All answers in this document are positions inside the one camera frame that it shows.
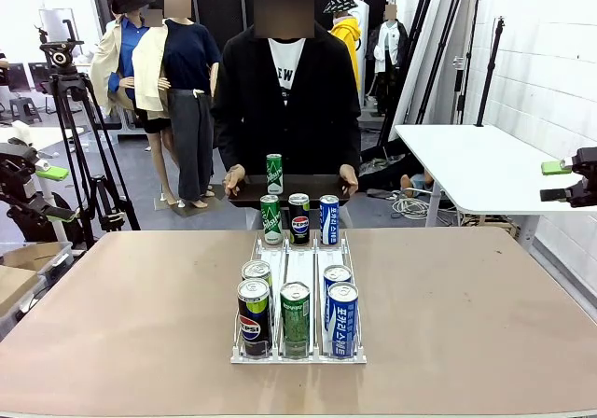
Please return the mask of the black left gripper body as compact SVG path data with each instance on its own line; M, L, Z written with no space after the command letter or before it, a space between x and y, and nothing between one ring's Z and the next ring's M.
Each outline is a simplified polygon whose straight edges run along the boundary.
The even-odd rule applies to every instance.
M36 173L37 152L24 144L1 144L1 200L12 205L30 206L37 190L32 176Z

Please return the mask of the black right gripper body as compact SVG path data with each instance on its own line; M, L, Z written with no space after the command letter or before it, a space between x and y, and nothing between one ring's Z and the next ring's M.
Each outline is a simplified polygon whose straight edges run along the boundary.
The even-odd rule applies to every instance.
M582 147L577 151L577 172L583 175L583 193L578 206L596 205L596 148Z

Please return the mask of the person's right hand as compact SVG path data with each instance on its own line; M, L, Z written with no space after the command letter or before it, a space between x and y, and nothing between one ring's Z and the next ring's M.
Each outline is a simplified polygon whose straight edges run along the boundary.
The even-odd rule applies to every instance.
M225 175L223 186L228 197L237 196L245 178L245 169L241 164L233 165Z

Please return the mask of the person's left hand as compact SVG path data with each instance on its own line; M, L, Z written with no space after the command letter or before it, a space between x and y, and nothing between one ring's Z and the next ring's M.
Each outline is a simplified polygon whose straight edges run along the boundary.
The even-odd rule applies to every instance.
M358 191L358 178L352 165L341 165L340 179L342 180L341 187L343 193L353 196Z

